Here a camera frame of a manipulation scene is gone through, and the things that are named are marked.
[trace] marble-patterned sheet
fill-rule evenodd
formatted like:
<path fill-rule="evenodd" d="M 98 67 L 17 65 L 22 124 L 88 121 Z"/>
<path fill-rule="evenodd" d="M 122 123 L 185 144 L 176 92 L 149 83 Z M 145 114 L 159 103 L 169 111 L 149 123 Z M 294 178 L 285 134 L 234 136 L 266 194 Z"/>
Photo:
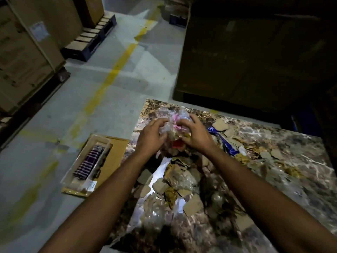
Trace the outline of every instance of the marble-patterned sheet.
<path fill-rule="evenodd" d="M 156 111 L 162 106 L 170 109 L 180 108 L 177 105 L 147 99 L 123 160 L 133 153 L 140 131 L 155 118 Z M 206 127 L 212 125 L 216 119 L 222 118 L 227 123 L 237 126 L 235 135 L 244 141 L 268 150 L 280 149 L 285 158 L 283 163 L 296 167 L 303 176 L 295 178 L 285 174 L 280 171 L 277 162 L 271 161 L 268 165 L 278 172 L 282 183 L 268 182 L 291 197 L 337 235 L 336 175 L 321 138 L 196 109 L 186 108 L 186 110 L 196 114 Z M 160 161 L 152 160 L 150 165 L 158 167 L 159 164 Z M 156 243 L 149 244 L 142 230 L 134 229 L 125 235 L 136 204 L 137 199 L 130 195 L 111 234 L 110 242 L 121 237 L 118 243 L 113 243 L 114 248 L 127 252 L 276 252 L 255 225 L 242 234 L 239 232 L 233 235 L 231 231 L 218 233 L 217 228 L 209 224 L 205 213 L 199 213 L 190 218 L 184 214 L 175 215 L 170 226 L 164 228 L 166 230 Z M 230 219 L 222 220 L 224 226 L 230 222 Z"/>

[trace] concrete floor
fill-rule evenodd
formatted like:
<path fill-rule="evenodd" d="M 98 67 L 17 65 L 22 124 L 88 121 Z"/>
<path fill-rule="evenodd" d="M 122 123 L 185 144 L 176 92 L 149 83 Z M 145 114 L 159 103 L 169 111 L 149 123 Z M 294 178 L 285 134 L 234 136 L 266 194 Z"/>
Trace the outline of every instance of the concrete floor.
<path fill-rule="evenodd" d="M 70 79 L 0 154 L 1 253 L 37 252 L 83 201 L 61 194 L 60 181 L 90 133 L 129 138 L 146 98 L 179 103 L 185 29 L 162 18 L 162 0 L 103 3 L 116 28 L 87 63 L 67 60 Z"/>

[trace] hand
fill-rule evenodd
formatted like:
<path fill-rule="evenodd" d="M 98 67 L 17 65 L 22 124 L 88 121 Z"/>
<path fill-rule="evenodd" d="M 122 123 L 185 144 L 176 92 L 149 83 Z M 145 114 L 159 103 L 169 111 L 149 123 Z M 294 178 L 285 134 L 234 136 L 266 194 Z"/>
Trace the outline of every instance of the hand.
<path fill-rule="evenodd" d="M 195 114 L 190 114 L 190 117 L 193 122 L 186 119 L 181 119 L 177 122 L 177 125 L 184 125 L 191 130 L 191 137 L 182 137 L 183 142 L 203 155 L 207 155 L 207 152 L 214 149 L 214 147 L 218 148 L 198 117 Z"/>
<path fill-rule="evenodd" d="M 169 119 L 165 118 L 150 121 L 138 137 L 136 152 L 149 158 L 157 153 L 167 138 L 167 133 L 159 135 L 159 127 L 162 127 L 168 121 Z"/>

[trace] person's left hand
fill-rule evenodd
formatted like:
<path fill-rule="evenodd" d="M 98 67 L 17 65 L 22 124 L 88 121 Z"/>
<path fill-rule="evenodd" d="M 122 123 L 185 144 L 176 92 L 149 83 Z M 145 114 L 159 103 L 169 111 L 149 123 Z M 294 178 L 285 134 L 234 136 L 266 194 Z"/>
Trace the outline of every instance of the person's left hand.
<path fill-rule="evenodd" d="M 145 154 L 149 158 L 157 153 L 167 138 L 167 133 L 159 135 L 159 127 L 168 121 L 169 119 L 166 118 L 150 121 L 138 137 L 136 153 Z"/>

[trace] blue plastic wrapper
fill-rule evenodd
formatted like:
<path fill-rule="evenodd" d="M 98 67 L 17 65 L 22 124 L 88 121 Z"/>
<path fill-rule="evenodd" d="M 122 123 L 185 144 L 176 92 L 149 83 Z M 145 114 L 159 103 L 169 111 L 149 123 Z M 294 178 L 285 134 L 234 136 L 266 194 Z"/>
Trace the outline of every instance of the blue plastic wrapper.
<path fill-rule="evenodd" d="M 236 154 L 240 153 L 239 151 L 235 150 L 232 145 L 230 143 L 228 143 L 222 136 L 221 134 L 213 127 L 213 126 L 210 126 L 208 128 L 208 132 L 212 133 L 212 134 L 215 134 L 217 136 L 220 137 L 221 141 L 222 141 L 222 144 L 225 145 L 226 149 L 227 149 L 227 153 L 229 153 L 229 155 L 231 156 L 235 156 Z"/>

